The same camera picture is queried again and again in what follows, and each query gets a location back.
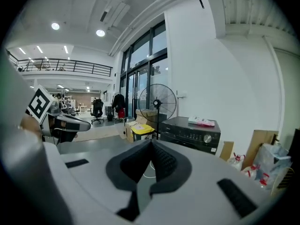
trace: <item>yellow lid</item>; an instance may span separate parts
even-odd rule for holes
[[[138,135],[143,135],[154,131],[154,129],[147,124],[137,124],[131,127],[131,130]]]

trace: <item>glass door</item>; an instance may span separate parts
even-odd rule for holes
[[[128,116],[136,118],[136,110],[140,109],[139,99],[142,91],[147,87],[148,68],[144,66],[129,74],[128,81]],[[146,108],[146,101],[142,103],[142,109]]]

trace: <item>fan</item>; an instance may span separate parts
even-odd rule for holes
[[[147,91],[150,92],[149,101],[147,101]],[[176,97],[167,86],[152,84],[142,91],[138,101],[138,108],[144,118],[157,124],[156,139],[158,140],[159,123],[169,119],[175,112]]]

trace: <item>round ceiling light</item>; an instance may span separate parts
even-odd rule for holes
[[[96,31],[96,34],[99,36],[99,37],[103,37],[105,35],[105,32],[103,30],[97,30]]]
[[[60,26],[58,25],[58,23],[54,22],[51,24],[51,27],[54,29],[54,30],[58,30],[60,28]]]

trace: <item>balcony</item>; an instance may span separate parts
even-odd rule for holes
[[[112,67],[77,60],[64,59],[35,59],[18,60],[8,52],[10,62],[20,72],[25,74],[68,74],[85,75],[92,77],[110,77]]]

